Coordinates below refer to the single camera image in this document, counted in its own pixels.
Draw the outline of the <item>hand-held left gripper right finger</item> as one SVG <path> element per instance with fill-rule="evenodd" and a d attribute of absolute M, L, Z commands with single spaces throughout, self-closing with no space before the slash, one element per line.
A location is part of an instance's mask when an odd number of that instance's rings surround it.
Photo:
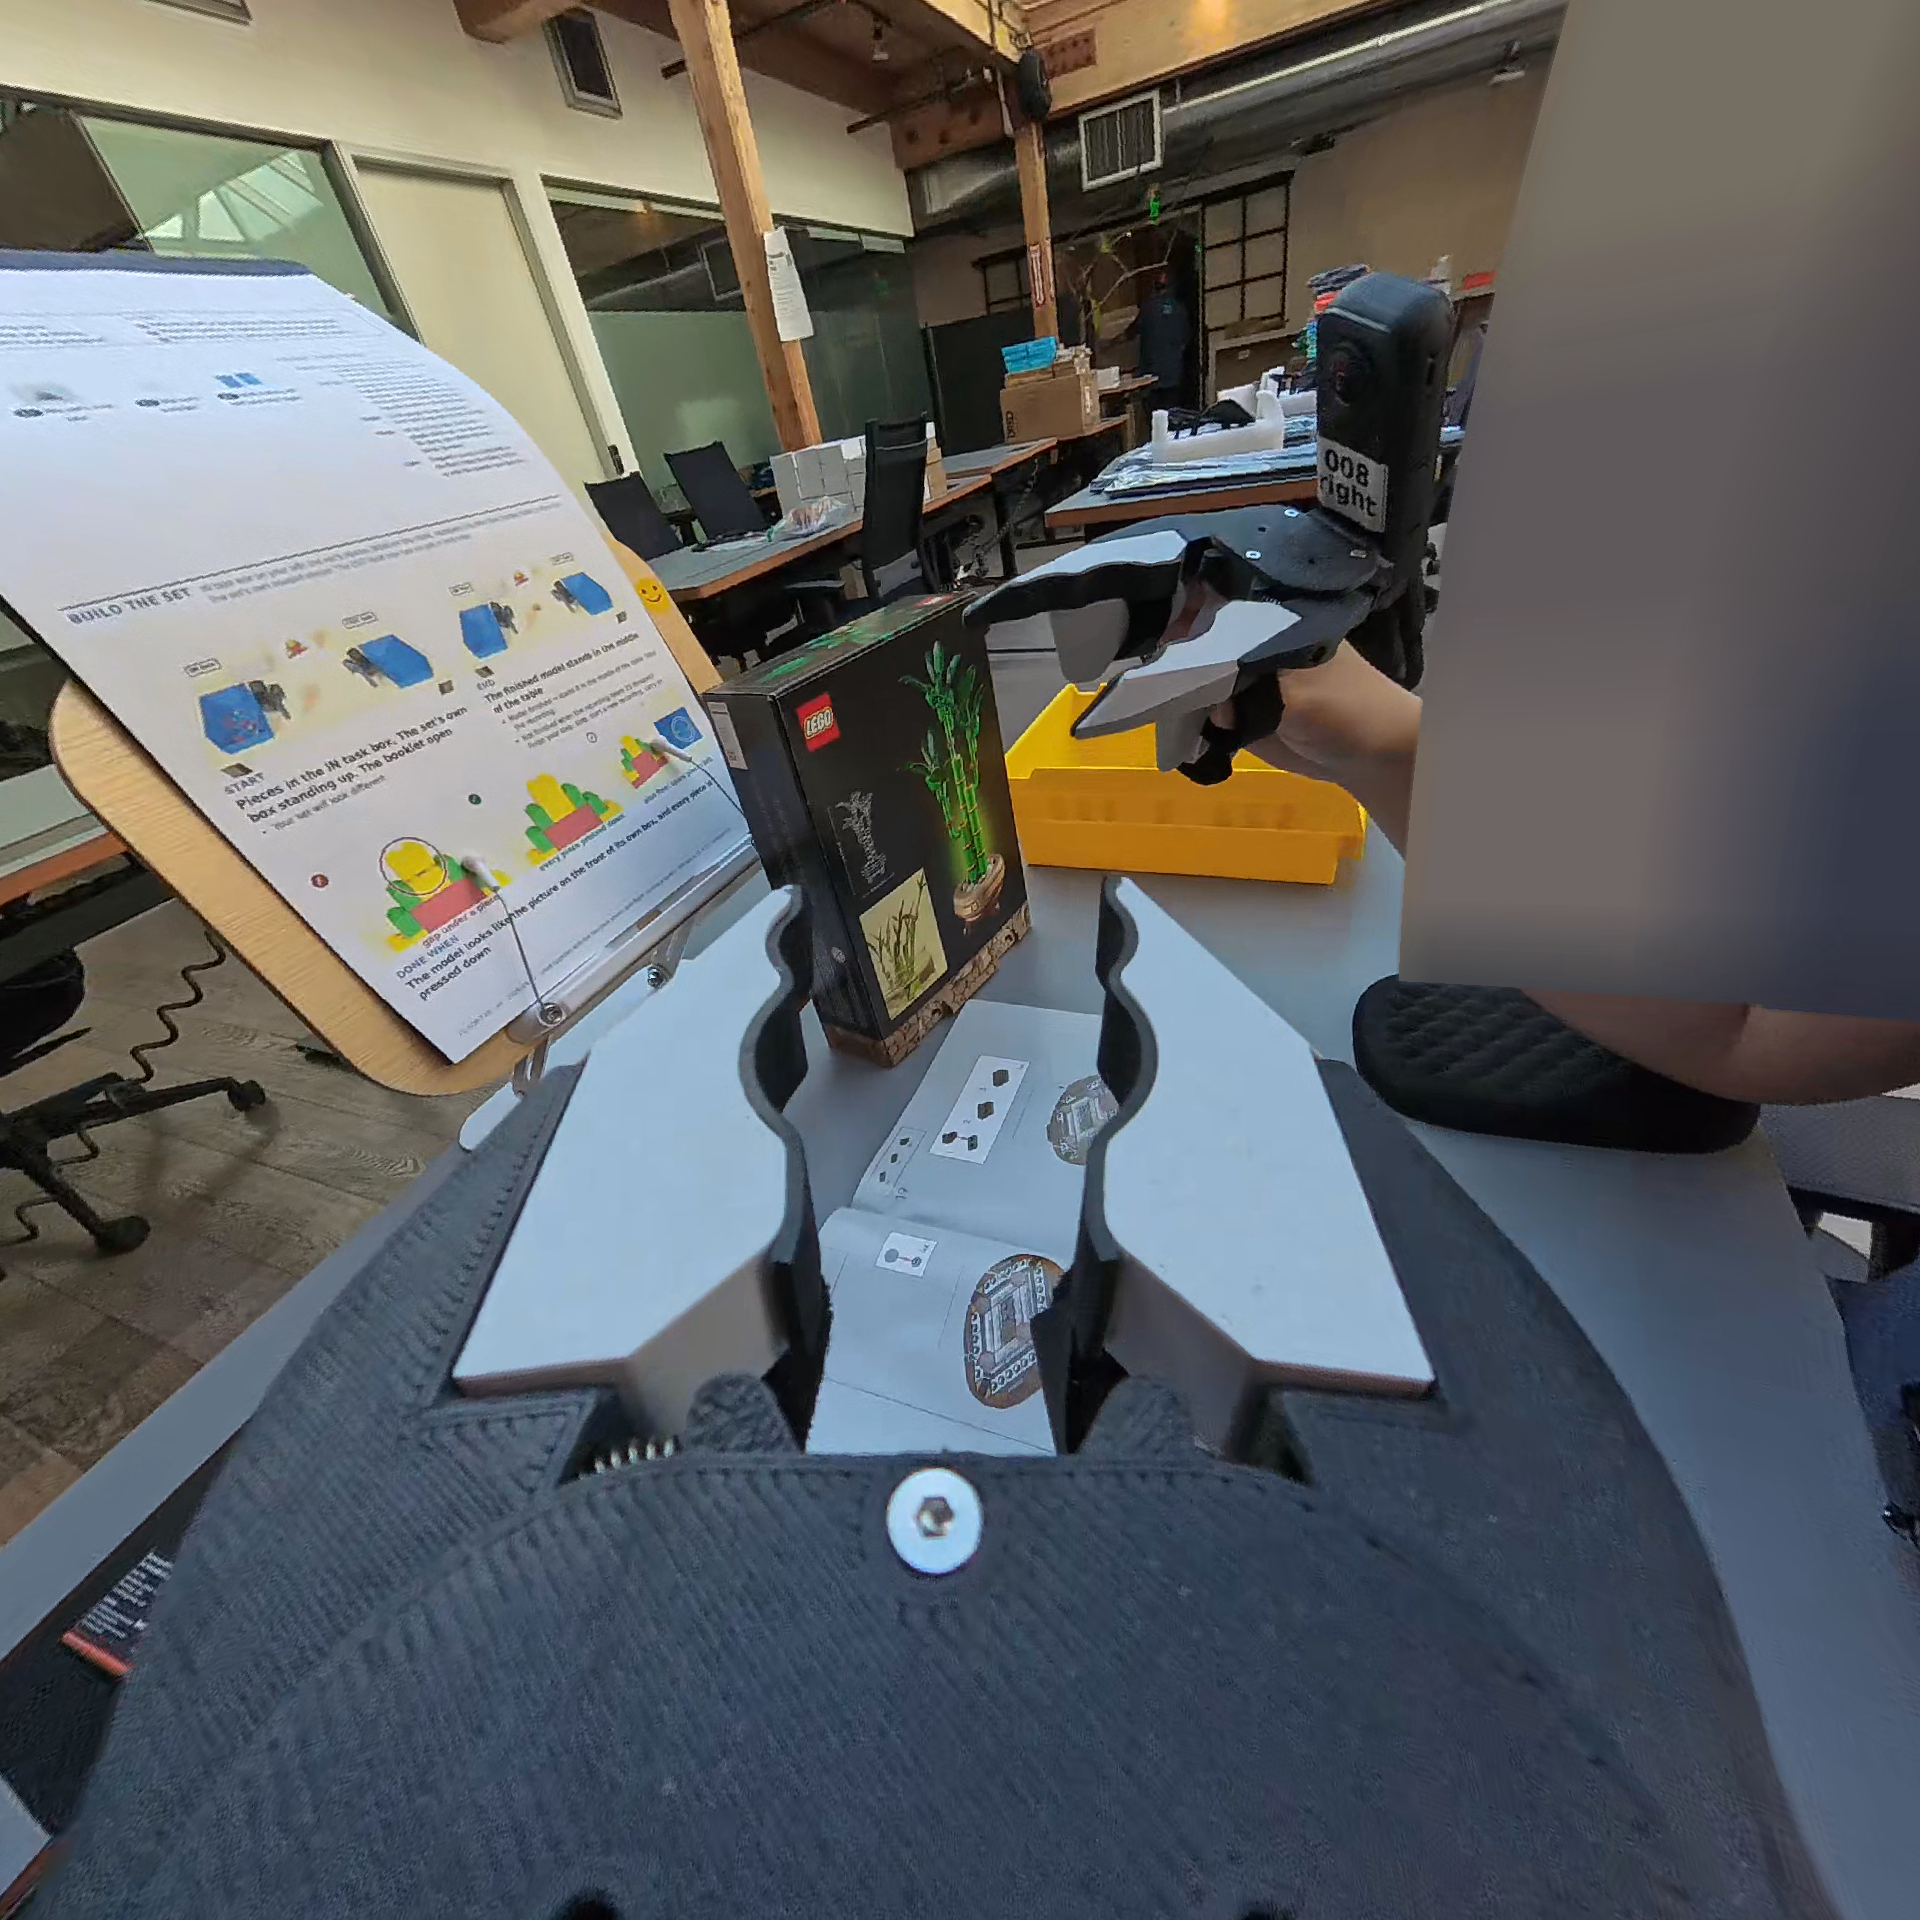
<path fill-rule="evenodd" d="M 1275 1389 L 1427 1399 L 1433 1362 L 1312 1044 L 1134 880 L 1093 943 L 1095 1073 L 1070 1267 L 1034 1320 L 1058 1457 L 1122 1379 L 1243 1461 Z"/>

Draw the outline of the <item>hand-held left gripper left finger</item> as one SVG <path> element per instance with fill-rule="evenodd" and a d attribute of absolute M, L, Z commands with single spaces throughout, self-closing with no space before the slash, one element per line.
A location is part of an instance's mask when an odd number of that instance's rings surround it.
<path fill-rule="evenodd" d="M 831 1305 L 804 1141 L 811 926 L 776 886 L 577 1068 L 451 1384 L 499 1399 L 612 1391 L 631 1428 L 684 1428 L 708 1380 L 764 1380 L 798 1443 Z"/>

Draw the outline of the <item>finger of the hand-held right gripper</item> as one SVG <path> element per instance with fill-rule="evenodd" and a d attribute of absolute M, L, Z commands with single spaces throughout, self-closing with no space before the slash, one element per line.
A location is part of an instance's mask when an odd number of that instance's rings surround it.
<path fill-rule="evenodd" d="M 974 597 L 963 626 L 987 649 L 1043 646 L 1067 684 L 1098 688 L 1204 618 L 1201 545 L 1190 529 L 1120 530 Z"/>
<path fill-rule="evenodd" d="M 1103 684 L 1070 734 L 1088 743 L 1150 728 L 1156 766 L 1180 771 L 1199 757 L 1204 727 L 1236 694 L 1241 670 L 1300 653 L 1304 633 L 1302 613 L 1281 603 L 1222 603 L 1186 637 Z"/>

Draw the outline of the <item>black lego set box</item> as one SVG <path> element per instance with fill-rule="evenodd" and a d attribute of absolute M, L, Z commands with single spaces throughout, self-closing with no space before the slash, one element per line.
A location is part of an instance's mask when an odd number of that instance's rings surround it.
<path fill-rule="evenodd" d="M 898 1066 L 1029 933 L 985 634 L 902 597 L 719 684 L 712 733 L 769 886 L 810 910 L 828 1047 Z"/>

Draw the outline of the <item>person's right forearm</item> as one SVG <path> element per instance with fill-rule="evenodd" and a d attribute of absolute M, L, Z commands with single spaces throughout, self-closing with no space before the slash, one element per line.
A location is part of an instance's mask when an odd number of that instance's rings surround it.
<path fill-rule="evenodd" d="M 1540 988 L 1527 999 L 1591 1044 L 1725 1100 L 1817 1105 L 1918 1084 L 1916 1020 Z"/>

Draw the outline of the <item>open lego instruction booklet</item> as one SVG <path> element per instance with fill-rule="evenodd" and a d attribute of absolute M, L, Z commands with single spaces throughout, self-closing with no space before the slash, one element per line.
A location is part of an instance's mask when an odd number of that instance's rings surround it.
<path fill-rule="evenodd" d="M 1099 1019 L 971 1001 L 819 1225 L 828 1350 L 805 1451 L 1053 1452 L 1034 1319 L 1076 1255 L 1117 1105 Z"/>

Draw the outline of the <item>person's right hand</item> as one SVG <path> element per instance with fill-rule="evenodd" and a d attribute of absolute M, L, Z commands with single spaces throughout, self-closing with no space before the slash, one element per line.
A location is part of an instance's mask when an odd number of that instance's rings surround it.
<path fill-rule="evenodd" d="M 1246 752 L 1350 794 L 1396 852 L 1406 852 L 1423 701 L 1341 641 L 1329 661 L 1275 677 L 1275 733 Z"/>

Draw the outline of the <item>yellow plastic bin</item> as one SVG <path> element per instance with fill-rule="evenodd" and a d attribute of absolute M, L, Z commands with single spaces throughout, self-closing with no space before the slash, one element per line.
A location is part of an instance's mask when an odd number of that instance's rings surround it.
<path fill-rule="evenodd" d="M 1028 865 L 1237 883 L 1331 886 L 1365 851 L 1368 817 L 1331 783 L 1252 754 L 1222 785 L 1156 766 L 1154 733 L 1079 741 L 1091 696 L 1060 688 L 1005 750 Z"/>

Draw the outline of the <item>white foam tray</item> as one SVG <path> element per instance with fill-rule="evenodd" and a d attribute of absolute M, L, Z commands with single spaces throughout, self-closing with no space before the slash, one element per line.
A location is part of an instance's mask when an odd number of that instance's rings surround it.
<path fill-rule="evenodd" d="M 1233 388 L 1204 410 L 1158 409 L 1150 425 L 1156 466 L 1243 460 L 1283 451 L 1285 398 L 1270 381 Z"/>

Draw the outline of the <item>cardboard box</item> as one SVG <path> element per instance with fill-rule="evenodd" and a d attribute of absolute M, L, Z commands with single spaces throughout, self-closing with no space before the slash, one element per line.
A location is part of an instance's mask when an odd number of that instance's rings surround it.
<path fill-rule="evenodd" d="M 1067 361 L 1009 376 L 999 391 L 1001 441 L 1077 441 L 1101 427 L 1093 369 Z"/>

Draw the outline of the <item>stack of white boxes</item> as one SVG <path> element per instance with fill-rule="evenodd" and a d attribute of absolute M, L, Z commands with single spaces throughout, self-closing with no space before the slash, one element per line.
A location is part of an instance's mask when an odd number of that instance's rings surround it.
<path fill-rule="evenodd" d="M 864 438 L 773 453 L 771 478 L 780 525 L 789 530 L 811 530 L 864 516 L 865 454 Z"/>

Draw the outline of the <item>white air vent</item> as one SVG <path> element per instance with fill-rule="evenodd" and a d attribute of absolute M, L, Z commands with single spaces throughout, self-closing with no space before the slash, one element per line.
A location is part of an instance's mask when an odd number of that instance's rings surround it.
<path fill-rule="evenodd" d="M 1079 188 L 1086 195 L 1156 175 L 1163 167 L 1162 89 L 1128 94 L 1076 118 Z"/>

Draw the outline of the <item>wooden document stand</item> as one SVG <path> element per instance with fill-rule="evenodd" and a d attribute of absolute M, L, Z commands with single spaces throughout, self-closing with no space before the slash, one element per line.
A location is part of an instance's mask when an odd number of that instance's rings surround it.
<path fill-rule="evenodd" d="M 75 799 L 325 1049 L 371 1084 L 409 1097 L 489 1092 L 497 1084 L 526 1092 L 636 974 L 654 968 L 667 979 L 693 924 L 757 871 L 744 838 L 546 988 L 541 1001 L 559 1012 L 555 1022 L 520 1014 L 472 1056 L 448 1062 L 313 934 L 78 680 L 67 680 L 54 703 L 52 752 Z"/>

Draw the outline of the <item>black box with orange label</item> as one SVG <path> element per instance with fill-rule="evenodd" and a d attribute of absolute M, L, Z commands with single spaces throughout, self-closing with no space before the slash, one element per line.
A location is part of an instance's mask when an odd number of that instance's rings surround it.
<path fill-rule="evenodd" d="M 62 1631 L 59 1644 L 109 1681 L 128 1678 L 173 1569 L 168 1552 L 148 1549 Z"/>

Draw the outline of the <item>printed task instruction sheet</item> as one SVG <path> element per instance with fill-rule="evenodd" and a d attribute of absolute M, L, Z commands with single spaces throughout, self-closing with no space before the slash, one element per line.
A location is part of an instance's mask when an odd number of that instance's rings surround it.
<path fill-rule="evenodd" d="M 463 1062 L 741 841 L 612 536 L 286 262 L 3 252 L 3 606 Z"/>

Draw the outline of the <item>wooden ceiling post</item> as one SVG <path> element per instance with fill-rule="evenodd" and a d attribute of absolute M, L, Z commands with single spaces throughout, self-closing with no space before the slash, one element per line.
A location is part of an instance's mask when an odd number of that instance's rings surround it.
<path fill-rule="evenodd" d="M 764 248 L 773 216 L 730 12 L 723 2 L 669 2 L 667 11 L 725 225 L 762 388 L 780 449 L 793 453 L 815 444 L 822 428 L 804 347 L 784 340 L 777 328 Z"/>
<path fill-rule="evenodd" d="M 1041 122 L 1032 118 L 1020 122 L 1014 132 L 1014 154 L 1032 337 L 1058 338 L 1058 293 L 1048 204 L 1045 132 Z"/>

